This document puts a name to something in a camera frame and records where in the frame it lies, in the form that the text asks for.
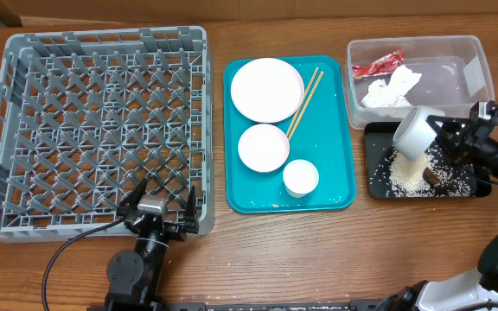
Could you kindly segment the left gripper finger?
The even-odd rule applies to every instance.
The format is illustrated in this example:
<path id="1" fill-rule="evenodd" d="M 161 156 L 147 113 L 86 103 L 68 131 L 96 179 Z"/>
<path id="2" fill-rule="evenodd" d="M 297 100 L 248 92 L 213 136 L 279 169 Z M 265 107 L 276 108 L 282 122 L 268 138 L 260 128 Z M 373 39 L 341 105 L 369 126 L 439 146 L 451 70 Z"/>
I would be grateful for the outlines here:
<path id="1" fill-rule="evenodd" d="M 137 204 L 145 195 L 148 179 L 143 178 L 140 183 L 118 204 L 117 216 L 127 216 L 131 210 L 137 208 Z"/>
<path id="2" fill-rule="evenodd" d="M 197 234 L 199 232 L 199 221 L 196 212 L 195 186 L 188 192 L 188 199 L 184 207 L 183 226 L 186 233 Z"/>

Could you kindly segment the grey bowl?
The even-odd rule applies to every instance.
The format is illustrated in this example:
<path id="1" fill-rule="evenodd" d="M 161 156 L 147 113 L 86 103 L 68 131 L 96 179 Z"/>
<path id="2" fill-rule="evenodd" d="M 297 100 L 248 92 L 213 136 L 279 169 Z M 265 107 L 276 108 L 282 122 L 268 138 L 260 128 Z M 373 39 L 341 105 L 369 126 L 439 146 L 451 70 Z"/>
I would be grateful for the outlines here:
<path id="1" fill-rule="evenodd" d="M 429 116 L 444 117 L 441 110 L 428 106 L 414 107 L 399 124 L 393 135 L 393 146 L 407 160 L 416 161 L 430 147 L 437 136 L 427 123 Z"/>

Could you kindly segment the dark brown food piece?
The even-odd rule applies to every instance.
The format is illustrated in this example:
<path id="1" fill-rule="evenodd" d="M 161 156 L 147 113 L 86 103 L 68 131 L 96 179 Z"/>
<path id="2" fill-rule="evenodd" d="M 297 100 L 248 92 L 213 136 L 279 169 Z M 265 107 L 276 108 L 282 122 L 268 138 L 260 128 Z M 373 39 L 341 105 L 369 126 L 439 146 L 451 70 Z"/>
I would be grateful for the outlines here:
<path id="1" fill-rule="evenodd" d="M 432 187 L 435 187 L 435 186 L 438 186 L 441 184 L 440 178 L 429 168 L 426 168 L 424 170 L 423 178 Z"/>

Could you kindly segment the pile of white rice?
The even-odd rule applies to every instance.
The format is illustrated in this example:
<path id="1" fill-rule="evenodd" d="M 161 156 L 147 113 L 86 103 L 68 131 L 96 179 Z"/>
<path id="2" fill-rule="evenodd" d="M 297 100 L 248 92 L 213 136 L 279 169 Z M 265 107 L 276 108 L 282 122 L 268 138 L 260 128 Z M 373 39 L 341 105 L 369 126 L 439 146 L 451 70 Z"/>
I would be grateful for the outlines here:
<path id="1" fill-rule="evenodd" d="M 427 149 L 416 161 L 407 160 L 394 147 L 382 148 L 381 152 L 380 158 L 370 160 L 367 167 L 368 190 L 377 200 L 476 195 L 476 182 L 468 172 L 471 166 L 451 166 L 436 146 Z M 440 185 L 432 187 L 424 180 L 426 168 L 440 178 Z"/>

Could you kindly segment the white napkin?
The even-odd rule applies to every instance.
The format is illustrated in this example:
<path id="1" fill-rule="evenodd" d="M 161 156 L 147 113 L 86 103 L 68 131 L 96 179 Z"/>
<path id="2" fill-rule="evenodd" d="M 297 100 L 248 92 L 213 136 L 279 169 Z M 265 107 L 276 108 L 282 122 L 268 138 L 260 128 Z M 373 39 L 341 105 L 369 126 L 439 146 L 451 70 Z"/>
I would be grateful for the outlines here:
<path id="1" fill-rule="evenodd" d="M 406 94 L 421 78 L 421 73 L 415 73 L 405 65 L 397 67 L 388 83 L 384 79 L 375 80 L 361 103 L 366 108 L 410 107 Z"/>

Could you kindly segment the red snack wrapper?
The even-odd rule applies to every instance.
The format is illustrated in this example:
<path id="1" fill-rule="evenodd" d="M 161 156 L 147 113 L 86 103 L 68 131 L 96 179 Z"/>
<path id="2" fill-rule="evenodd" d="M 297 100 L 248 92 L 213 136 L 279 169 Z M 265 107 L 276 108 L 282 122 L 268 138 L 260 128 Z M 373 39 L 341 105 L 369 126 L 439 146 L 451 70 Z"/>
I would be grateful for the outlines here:
<path id="1" fill-rule="evenodd" d="M 364 79 L 373 76 L 393 73 L 398 67 L 404 64 L 404 55 L 400 49 L 390 54 L 384 55 L 378 60 L 365 65 L 352 65 L 354 79 Z"/>

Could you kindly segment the small pink bowl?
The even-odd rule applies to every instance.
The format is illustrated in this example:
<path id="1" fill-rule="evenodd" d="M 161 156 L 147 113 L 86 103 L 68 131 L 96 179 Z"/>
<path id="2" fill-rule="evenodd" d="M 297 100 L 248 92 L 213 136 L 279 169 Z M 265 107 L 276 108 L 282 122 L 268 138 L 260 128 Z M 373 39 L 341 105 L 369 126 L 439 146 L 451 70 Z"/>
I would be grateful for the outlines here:
<path id="1" fill-rule="evenodd" d="M 285 133 L 271 124 L 255 124 L 243 132 L 238 143 L 240 160 L 251 170 L 269 173 L 280 168 L 290 153 Z"/>

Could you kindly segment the white cup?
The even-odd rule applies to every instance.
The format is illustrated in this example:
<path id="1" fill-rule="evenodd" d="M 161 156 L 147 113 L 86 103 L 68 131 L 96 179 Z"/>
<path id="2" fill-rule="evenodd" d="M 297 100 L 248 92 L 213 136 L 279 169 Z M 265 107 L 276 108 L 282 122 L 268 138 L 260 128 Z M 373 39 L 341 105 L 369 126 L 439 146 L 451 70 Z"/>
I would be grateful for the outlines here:
<path id="1" fill-rule="evenodd" d="M 301 198 L 315 190 L 319 182 L 319 173 L 311 162 L 297 159 L 284 167 L 283 182 L 291 197 Z"/>

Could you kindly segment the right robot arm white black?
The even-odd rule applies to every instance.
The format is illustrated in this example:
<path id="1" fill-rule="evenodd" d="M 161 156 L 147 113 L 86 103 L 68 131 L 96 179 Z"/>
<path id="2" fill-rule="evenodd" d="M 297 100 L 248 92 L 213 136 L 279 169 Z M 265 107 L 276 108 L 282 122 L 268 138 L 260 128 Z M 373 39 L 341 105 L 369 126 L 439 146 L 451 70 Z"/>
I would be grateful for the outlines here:
<path id="1" fill-rule="evenodd" d="M 485 168 L 498 179 L 498 104 L 477 102 L 468 117 L 447 117 L 427 106 L 413 108 L 393 136 L 395 149 L 416 160 L 432 143 L 457 166 Z M 418 282 L 375 305 L 378 310 L 498 310 L 498 235 L 482 252 L 476 269 L 441 282 Z"/>

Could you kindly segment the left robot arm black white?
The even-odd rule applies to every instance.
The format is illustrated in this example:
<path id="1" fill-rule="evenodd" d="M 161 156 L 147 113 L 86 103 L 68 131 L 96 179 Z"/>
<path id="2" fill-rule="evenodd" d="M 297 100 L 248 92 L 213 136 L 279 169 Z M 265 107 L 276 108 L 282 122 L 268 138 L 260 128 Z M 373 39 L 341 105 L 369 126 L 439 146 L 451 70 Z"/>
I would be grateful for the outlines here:
<path id="1" fill-rule="evenodd" d="M 147 184 L 143 179 L 118 205 L 117 215 L 137 240 L 133 249 L 120 251 L 107 264 L 105 310 L 162 310 L 156 289 L 169 242 L 183 242 L 189 233 L 199 231 L 194 187 L 188 191 L 181 219 L 172 222 L 166 220 L 166 201 L 145 193 Z"/>

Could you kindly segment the black waste tray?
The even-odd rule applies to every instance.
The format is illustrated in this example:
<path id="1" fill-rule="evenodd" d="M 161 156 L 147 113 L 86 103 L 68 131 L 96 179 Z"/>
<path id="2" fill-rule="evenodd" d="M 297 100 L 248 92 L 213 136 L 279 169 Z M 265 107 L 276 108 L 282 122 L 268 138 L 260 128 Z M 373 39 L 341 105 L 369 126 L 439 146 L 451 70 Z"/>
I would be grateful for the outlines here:
<path id="1" fill-rule="evenodd" d="M 398 128 L 398 124 L 394 122 L 379 122 L 379 123 L 370 123 L 364 129 L 364 147 L 365 147 L 365 158 L 366 165 L 368 167 L 368 162 L 370 160 L 374 161 L 380 158 L 382 152 L 382 148 L 393 147 L 393 134 Z M 443 157 L 449 161 L 448 156 L 444 154 L 442 149 L 437 143 L 433 143 L 431 147 L 438 147 L 441 150 Z M 473 165 L 466 165 L 464 167 L 455 167 L 455 168 L 465 168 L 467 166 L 471 166 L 468 170 L 469 173 L 472 174 L 473 179 L 477 185 L 477 192 L 474 197 L 486 197 L 491 194 L 492 186 L 487 183 L 488 177 L 485 172 L 480 170 L 479 168 L 474 167 Z"/>

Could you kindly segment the clear plastic waste bin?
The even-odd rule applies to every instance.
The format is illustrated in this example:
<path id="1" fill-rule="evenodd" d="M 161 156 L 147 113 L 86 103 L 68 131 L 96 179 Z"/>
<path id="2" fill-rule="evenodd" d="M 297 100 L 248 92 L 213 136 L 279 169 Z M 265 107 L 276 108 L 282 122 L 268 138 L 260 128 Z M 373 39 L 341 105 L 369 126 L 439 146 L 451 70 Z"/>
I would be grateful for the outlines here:
<path id="1" fill-rule="evenodd" d="M 368 108 L 362 100 L 375 80 L 388 82 L 382 74 L 356 79 L 352 66 L 367 66 L 399 50 L 406 68 L 419 73 L 419 82 L 405 95 L 408 107 Z M 348 121 L 362 130 L 373 122 L 398 122 L 414 106 L 431 106 L 448 117 L 467 117 L 476 102 L 495 99 L 488 62 L 479 39 L 473 35 L 419 36 L 354 40 L 342 68 Z"/>

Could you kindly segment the grey plastic dishwasher rack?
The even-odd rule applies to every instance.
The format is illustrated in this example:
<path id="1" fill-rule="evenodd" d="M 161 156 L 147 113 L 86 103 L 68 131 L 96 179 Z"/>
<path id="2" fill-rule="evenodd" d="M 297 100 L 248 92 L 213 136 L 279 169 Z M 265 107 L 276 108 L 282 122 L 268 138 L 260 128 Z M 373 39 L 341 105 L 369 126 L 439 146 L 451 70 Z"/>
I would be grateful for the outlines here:
<path id="1" fill-rule="evenodd" d="M 124 236 L 142 179 L 214 228 L 213 65 L 199 26 L 12 35 L 0 68 L 0 241 Z"/>

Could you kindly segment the teal plastic serving tray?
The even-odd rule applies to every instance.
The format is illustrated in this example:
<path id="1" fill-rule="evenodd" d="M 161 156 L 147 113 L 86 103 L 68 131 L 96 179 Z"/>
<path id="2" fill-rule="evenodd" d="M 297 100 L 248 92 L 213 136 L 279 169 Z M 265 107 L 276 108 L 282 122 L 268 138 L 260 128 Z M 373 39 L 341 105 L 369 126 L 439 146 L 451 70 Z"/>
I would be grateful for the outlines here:
<path id="1" fill-rule="evenodd" d="M 304 159 L 318 171 L 317 187 L 301 198 L 287 193 L 281 168 L 270 173 L 250 170 L 239 158 L 242 133 L 254 125 L 234 107 L 234 75 L 249 62 L 231 62 L 223 73 L 223 119 L 227 201 L 240 213 L 281 213 L 342 209 L 357 195 L 348 116 L 339 64 L 327 55 L 284 57 L 308 82 L 318 69 L 321 82 L 290 140 L 288 162 Z"/>

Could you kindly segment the upper wooden chopstick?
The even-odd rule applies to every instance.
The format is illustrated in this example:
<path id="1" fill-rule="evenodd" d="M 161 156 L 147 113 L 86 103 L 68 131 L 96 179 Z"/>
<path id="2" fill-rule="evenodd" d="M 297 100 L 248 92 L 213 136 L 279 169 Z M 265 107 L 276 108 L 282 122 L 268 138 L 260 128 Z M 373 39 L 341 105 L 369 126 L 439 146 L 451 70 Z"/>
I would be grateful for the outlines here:
<path id="1" fill-rule="evenodd" d="M 286 136 L 288 137 L 288 140 L 291 139 L 291 135 L 292 135 L 291 132 L 294 130 L 295 123 L 297 121 L 298 115 L 301 112 L 301 110 L 303 109 L 303 101 L 305 100 L 305 98 L 307 97 L 307 95 L 308 95 L 308 93 L 310 91 L 310 88 L 311 88 L 311 86 L 312 86 L 312 84 L 314 82 L 314 79 L 315 79 L 315 77 L 316 77 L 316 75 L 318 73 L 318 70 L 319 70 L 319 67 L 316 67 L 315 70 L 314 70 L 314 72 L 313 72 L 313 74 L 312 74 L 312 76 L 311 76 L 311 78 L 310 78 L 309 83 L 305 87 L 305 90 L 304 90 L 304 93 L 303 93 L 303 98 L 301 99 L 300 105 L 297 108 L 295 114 L 293 115 L 293 118 L 292 118 L 292 120 L 290 122 L 288 130 L 286 131 Z"/>

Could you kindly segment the large pink round plate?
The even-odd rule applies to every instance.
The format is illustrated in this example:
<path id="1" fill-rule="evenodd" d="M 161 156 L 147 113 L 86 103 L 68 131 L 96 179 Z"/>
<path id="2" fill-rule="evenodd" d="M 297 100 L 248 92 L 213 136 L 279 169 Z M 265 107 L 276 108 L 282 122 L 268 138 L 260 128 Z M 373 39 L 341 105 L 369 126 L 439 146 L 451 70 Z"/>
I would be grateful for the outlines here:
<path id="1" fill-rule="evenodd" d="M 304 94 L 294 66 L 277 58 L 247 62 L 233 76 L 230 95 L 235 108 L 257 123 L 274 124 L 293 115 Z"/>

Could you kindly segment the cardboard panel backdrop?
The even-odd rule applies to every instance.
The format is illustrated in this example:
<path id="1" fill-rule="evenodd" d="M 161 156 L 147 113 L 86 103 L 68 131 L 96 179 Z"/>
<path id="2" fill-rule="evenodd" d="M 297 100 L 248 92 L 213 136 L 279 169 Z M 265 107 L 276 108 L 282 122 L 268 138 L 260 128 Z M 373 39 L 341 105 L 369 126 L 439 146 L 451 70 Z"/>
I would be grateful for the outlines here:
<path id="1" fill-rule="evenodd" d="M 498 14 L 498 0 L 0 0 L 0 21 L 215 22 Z"/>

